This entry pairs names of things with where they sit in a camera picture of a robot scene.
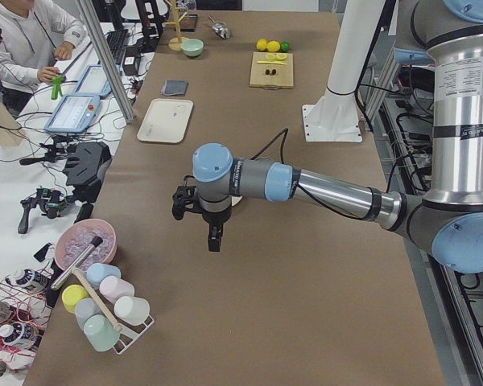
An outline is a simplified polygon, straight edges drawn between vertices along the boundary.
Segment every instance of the green object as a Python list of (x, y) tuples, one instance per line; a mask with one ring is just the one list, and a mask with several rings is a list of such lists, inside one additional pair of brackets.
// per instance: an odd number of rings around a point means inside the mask
[(288, 52), (290, 49), (290, 44), (288, 42), (281, 43), (281, 52)]
[(52, 100), (55, 101), (58, 95), (63, 96), (63, 90), (61, 90), (61, 83), (63, 83), (63, 76), (58, 75), (52, 81)]

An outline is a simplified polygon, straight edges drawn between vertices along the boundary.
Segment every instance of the white tray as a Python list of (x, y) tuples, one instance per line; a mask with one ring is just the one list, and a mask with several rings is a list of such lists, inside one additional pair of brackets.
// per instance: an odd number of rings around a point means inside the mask
[(139, 128), (138, 139), (144, 142), (181, 142), (192, 109), (193, 102), (191, 101), (154, 99)]

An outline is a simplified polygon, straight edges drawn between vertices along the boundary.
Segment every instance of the desk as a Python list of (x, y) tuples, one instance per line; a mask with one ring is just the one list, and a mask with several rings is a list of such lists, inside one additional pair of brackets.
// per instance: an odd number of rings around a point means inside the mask
[[(111, 31), (112, 27), (108, 23), (102, 25), (104, 32)], [(135, 32), (139, 31), (139, 25), (126, 25), (130, 33), (137, 39)], [(89, 38), (79, 45), (73, 53), (76, 57), (81, 50), (87, 45)], [(153, 54), (145, 54), (142, 58), (140, 73), (145, 72), (150, 64)], [(68, 71), (68, 83), (63, 84), (63, 93), (70, 93), (75, 88), (75, 83), (70, 83), (72, 80), (78, 80), (88, 64), (96, 64), (98, 61), (97, 54), (90, 47), (81, 56), (75, 65)], [(59, 62), (57, 66), (63, 71), (71, 61)], [(128, 84), (128, 77), (123, 78), (124, 83)], [(23, 117), (19, 118), (20, 124), (29, 127), (26, 129), (26, 135), (31, 143), (23, 141), (17, 147), (3, 147), (0, 146), (0, 160), (16, 160), (13, 162), (0, 161), (0, 281), (16, 269), (37, 269), (41, 270), (49, 265), (46, 261), (39, 263), (33, 257), (41, 247), (47, 242), (55, 244), (60, 235), (68, 229), (75, 221), (76, 215), (80, 209), (79, 203), (68, 206), (62, 213), (60, 218), (49, 220), (47, 217), (41, 216), (41, 211), (37, 207), (31, 211), (30, 227), (28, 233), (19, 235), (17, 232), (19, 221), (22, 217), (22, 206), (20, 200), (35, 193), (35, 189), (39, 186), (60, 189), (64, 194), (71, 194), (72, 187), (66, 187), (66, 175), (60, 171), (64, 168), (65, 161), (61, 160), (54, 164), (48, 163), (52, 167), (48, 171), (40, 163), (30, 166), (20, 166), (19, 158), (31, 157), (32, 152), (37, 150), (39, 143), (44, 143), (48, 139), (48, 135), (43, 131), (43, 127), (50, 117), (49, 114), (28, 115), (29, 113), (37, 111), (51, 112), (59, 103), (59, 99), (52, 101), (51, 99), (52, 87), (41, 85), (38, 92), (29, 101), (25, 109), (22, 111)], [(97, 111), (95, 120), (92, 122), (92, 127), (87, 130), (88, 134), (95, 136), (94, 139), (88, 137), (88, 140), (105, 142), (114, 155), (118, 141), (122, 137), (122, 132), (125, 127), (125, 120), (122, 118), (122, 113), (118, 109), (118, 104), (111, 94), (106, 99), (101, 101), (101, 107)], [(36, 152), (36, 157), (42, 157), (44, 150)], [(0, 298), (6, 296), (4, 291), (0, 291)], [(43, 315), (49, 314), (49, 310), (45, 310)], [(0, 353), (0, 358), (11, 361), (8, 354)], [(25, 363), (31, 362), (31, 357), (21, 357), (16, 355), (12, 367), (19, 368)], [(1, 385), (21, 384), (20, 381), (14, 380), (11, 377), (3, 377), (0, 379)]]
[[(60, 302), (26, 386), (437, 385), (444, 379), (403, 240), (376, 224), (305, 203), (243, 199), (220, 253), (199, 216), (171, 216), (192, 153), (220, 142), (250, 157), (283, 127), (285, 160), (383, 189), (371, 134), (361, 144), (306, 143), (301, 105), (324, 94), (338, 34), (334, 14), (199, 12), (194, 60), (168, 49), (167, 31), (124, 131), (93, 216), (118, 235), (114, 264), (151, 304), (156, 324), (124, 355), (95, 352)], [(258, 38), (291, 43), (295, 88), (249, 88)], [(141, 143), (138, 127), (166, 79), (189, 80), (194, 110), (179, 145)], [(278, 157), (279, 147), (266, 154)]]

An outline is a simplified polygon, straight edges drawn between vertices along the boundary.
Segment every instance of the plastic cup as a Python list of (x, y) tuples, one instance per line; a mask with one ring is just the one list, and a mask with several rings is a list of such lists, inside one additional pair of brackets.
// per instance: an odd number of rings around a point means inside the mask
[(120, 339), (120, 333), (104, 315), (94, 315), (84, 324), (84, 333), (96, 351), (108, 351)]
[(95, 303), (92, 298), (84, 298), (75, 306), (75, 317), (77, 324), (81, 330), (84, 330), (84, 325), (94, 315), (102, 315), (100, 307)]
[(122, 296), (134, 296), (134, 286), (116, 276), (108, 276), (102, 280), (99, 290), (113, 304)]
[(151, 312), (151, 305), (143, 298), (122, 296), (114, 303), (114, 314), (132, 326), (145, 322)]
[(89, 294), (82, 285), (72, 284), (64, 289), (62, 298), (66, 311), (74, 314), (77, 303), (84, 298), (89, 298)]
[(108, 276), (122, 278), (122, 272), (117, 266), (104, 263), (91, 264), (86, 271), (86, 279), (95, 288), (98, 288), (102, 280)]

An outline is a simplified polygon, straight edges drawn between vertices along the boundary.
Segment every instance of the wooden cutting board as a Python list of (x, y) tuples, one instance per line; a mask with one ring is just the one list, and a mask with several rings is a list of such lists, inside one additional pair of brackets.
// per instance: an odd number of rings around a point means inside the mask
[[(254, 52), (250, 68), (250, 87), (293, 88), (293, 54), (285, 60), (268, 60), (267, 52)], [(258, 64), (258, 61), (271, 62)]]

